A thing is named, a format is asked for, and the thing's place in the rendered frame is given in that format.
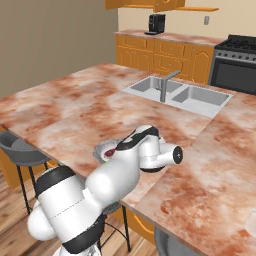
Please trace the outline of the grey round plate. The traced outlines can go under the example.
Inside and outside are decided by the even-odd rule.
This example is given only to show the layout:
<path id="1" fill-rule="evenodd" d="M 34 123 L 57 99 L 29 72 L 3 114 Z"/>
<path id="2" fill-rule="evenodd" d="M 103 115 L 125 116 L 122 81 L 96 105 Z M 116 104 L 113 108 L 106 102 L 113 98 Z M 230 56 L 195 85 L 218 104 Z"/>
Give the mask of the grey round plate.
<path id="1" fill-rule="evenodd" d="M 97 145 L 94 149 L 93 155 L 94 157 L 100 162 L 100 163 L 105 163 L 110 160 L 111 157 L 105 157 L 104 153 L 110 149 L 113 149 L 117 147 L 117 144 L 119 143 L 118 140 L 107 140 L 99 145 Z"/>

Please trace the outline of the grey sink tap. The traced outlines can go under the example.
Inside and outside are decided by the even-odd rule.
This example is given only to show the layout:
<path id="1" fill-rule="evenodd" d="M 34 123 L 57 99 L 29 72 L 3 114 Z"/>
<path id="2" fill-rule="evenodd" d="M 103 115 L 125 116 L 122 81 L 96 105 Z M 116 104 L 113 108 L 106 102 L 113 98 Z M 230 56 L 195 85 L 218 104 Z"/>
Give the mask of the grey sink tap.
<path id="1" fill-rule="evenodd" d="M 163 102 L 163 103 L 165 102 L 166 88 L 167 88 L 168 80 L 175 77 L 176 75 L 180 74 L 180 72 L 181 72 L 180 70 L 176 70 L 161 79 L 160 102 Z"/>

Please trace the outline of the steel double sink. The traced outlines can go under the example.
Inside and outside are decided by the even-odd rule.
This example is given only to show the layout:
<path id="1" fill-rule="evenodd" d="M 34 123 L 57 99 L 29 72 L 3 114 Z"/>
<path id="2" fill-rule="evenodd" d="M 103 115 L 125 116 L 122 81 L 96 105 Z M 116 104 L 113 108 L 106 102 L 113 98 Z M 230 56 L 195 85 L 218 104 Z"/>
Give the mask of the steel double sink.
<path id="1" fill-rule="evenodd" d="M 149 76 L 124 88 L 123 91 L 159 102 L 161 79 Z M 232 95 L 228 93 L 169 80 L 164 104 L 214 118 L 231 98 Z"/>

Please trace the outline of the orange base cupboard run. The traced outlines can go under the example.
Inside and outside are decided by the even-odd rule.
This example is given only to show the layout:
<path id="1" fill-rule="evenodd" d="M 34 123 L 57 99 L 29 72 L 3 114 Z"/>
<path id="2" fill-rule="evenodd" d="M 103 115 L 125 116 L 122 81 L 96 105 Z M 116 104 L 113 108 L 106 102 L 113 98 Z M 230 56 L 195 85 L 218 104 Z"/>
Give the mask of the orange base cupboard run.
<path id="1" fill-rule="evenodd" d="M 214 49 L 171 40 L 116 35 L 116 62 L 161 75 L 179 70 L 178 78 L 206 84 Z"/>

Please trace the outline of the grey bar stool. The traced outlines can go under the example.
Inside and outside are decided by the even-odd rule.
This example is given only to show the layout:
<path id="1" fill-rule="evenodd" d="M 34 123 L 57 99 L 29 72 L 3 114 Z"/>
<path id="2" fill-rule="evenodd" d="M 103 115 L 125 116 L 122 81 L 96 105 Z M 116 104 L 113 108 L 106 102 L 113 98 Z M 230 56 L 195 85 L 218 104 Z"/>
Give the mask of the grey bar stool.
<path id="1" fill-rule="evenodd" d="M 0 132 L 0 148 L 6 153 L 9 159 L 16 165 L 20 186 L 23 192 L 27 213 L 31 212 L 28 203 L 26 190 L 24 186 L 21 167 L 27 167 L 32 180 L 32 185 L 35 185 L 35 177 L 33 167 L 43 164 L 45 169 L 48 169 L 47 162 L 49 158 L 27 144 L 23 139 L 20 139 L 8 131 Z"/>
<path id="2" fill-rule="evenodd" d="M 108 236 L 108 238 L 105 240 L 104 243 L 101 243 L 101 240 L 97 241 L 97 247 L 99 250 L 102 249 L 102 247 L 107 243 L 107 241 L 112 237 L 112 235 L 115 232 L 118 232 L 126 240 L 128 252 L 131 252 L 131 244 L 130 244 L 130 236 L 129 236 L 129 230 L 128 230 L 128 219 L 127 219 L 126 207 L 121 205 L 119 202 L 113 203 L 104 209 L 103 217 L 104 217 L 104 219 L 107 219 L 109 214 L 116 212 L 119 208 L 122 209 L 123 224 L 124 224 L 125 232 L 121 232 L 118 228 L 116 228 L 112 224 L 110 224 L 108 222 L 104 222 L 105 225 L 107 225 L 113 229 L 113 232 Z"/>
<path id="3" fill-rule="evenodd" d="M 159 256 L 199 256 L 157 227 L 154 228 L 154 240 Z"/>

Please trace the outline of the black coffee machine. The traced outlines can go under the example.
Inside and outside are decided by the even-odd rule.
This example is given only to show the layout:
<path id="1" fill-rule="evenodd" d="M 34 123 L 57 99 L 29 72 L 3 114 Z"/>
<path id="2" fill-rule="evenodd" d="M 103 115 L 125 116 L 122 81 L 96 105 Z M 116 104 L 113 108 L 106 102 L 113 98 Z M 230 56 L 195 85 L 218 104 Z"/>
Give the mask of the black coffee machine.
<path id="1" fill-rule="evenodd" d="M 147 35 L 157 35 L 165 30 L 165 14 L 151 14 L 148 22 Z"/>

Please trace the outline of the black and steel stove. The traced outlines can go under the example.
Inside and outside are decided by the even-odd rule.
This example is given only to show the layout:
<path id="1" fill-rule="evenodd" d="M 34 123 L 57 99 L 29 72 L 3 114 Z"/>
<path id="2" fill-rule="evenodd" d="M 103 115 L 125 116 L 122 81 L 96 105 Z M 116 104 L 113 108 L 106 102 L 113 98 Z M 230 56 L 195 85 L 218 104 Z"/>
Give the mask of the black and steel stove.
<path id="1" fill-rule="evenodd" d="M 208 84 L 256 95 L 256 37 L 229 35 L 217 44 Z"/>

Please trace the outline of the orange wall cabinet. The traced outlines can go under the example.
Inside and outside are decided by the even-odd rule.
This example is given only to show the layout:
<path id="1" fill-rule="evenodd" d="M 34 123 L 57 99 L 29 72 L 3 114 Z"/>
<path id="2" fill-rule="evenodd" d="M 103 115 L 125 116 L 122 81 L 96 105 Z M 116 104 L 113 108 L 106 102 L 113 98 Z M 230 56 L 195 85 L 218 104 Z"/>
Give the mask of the orange wall cabinet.
<path id="1" fill-rule="evenodd" d="M 116 8 L 145 8 L 154 12 L 175 10 L 185 6 L 186 0 L 104 0 L 106 10 Z"/>

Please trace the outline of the orange wall shelf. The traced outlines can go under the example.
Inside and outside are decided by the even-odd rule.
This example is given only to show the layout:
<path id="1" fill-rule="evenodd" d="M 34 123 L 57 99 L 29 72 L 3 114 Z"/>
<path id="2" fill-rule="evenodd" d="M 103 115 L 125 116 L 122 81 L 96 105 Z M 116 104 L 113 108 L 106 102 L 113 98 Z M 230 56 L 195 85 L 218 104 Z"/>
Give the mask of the orange wall shelf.
<path id="1" fill-rule="evenodd" d="M 186 11 L 198 11 L 198 12 L 215 12 L 218 11 L 218 7 L 196 7 L 196 6 L 186 6 L 184 7 Z"/>

